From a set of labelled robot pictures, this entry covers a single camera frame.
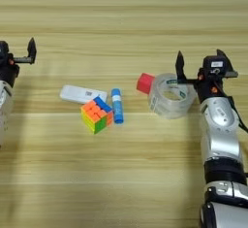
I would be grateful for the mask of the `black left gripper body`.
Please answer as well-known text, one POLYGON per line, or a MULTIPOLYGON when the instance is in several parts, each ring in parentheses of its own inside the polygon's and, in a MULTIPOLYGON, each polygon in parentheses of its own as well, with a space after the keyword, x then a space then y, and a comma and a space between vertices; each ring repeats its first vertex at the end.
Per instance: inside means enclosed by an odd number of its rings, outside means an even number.
POLYGON ((32 57, 14 57, 8 54, 6 58, 0 58, 0 81, 5 81, 10 86, 14 86, 19 74, 19 64, 33 64, 32 57))

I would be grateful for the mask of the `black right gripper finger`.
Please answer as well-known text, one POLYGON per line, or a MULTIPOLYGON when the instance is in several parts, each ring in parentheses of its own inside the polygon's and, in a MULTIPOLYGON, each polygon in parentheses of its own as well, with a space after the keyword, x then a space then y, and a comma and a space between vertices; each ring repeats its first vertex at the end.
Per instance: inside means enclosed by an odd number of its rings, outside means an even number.
POLYGON ((220 57, 218 67, 221 68, 224 73, 231 72, 233 70, 233 66, 226 54, 222 50, 217 49, 217 55, 220 57))
POLYGON ((177 78, 179 80, 185 81, 186 76, 184 74, 184 57, 181 51, 179 51, 177 54, 175 69, 176 69, 177 78))

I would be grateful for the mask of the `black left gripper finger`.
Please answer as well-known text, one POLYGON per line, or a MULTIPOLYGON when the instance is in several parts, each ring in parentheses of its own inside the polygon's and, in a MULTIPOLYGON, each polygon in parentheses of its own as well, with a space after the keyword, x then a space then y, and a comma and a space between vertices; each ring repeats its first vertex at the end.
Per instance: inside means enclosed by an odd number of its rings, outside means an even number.
POLYGON ((28 57, 30 58, 30 63, 34 64, 36 59, 37 49, 36 49, 35 40, 33 38, 31 38, 28 43, 27 51, 28 51, 28 57))

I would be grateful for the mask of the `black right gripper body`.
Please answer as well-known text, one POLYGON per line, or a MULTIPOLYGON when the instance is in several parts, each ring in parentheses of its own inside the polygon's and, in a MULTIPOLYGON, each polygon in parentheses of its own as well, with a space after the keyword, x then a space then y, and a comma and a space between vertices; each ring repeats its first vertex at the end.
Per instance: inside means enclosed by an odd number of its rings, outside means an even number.
POLYGON ((191 84, 198 94, 200 103, 202 103, 209 98, 227 98, 223 89, 223 79, 236 78, 237 76, 236 71, 225 74, 207 74, 203 70, 199 70, 195 79, 187 79, 185 75, 177 75, 177 82, 179 84, 191 84))

